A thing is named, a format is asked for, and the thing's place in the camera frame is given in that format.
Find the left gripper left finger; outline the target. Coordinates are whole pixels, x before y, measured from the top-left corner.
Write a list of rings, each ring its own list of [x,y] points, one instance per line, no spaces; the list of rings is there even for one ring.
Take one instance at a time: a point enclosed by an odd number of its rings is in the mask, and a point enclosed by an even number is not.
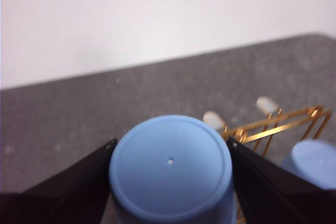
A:
[[[1,223],[100,223],[110,194],[112,139],[22,193],[1,193]]]

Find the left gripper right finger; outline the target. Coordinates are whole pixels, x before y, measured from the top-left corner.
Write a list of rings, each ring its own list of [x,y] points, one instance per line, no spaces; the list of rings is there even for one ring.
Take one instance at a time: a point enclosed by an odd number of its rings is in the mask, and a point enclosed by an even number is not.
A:
[[[234,138],[226,142],[247,223],[335,223],[335,189],[322,189]]]

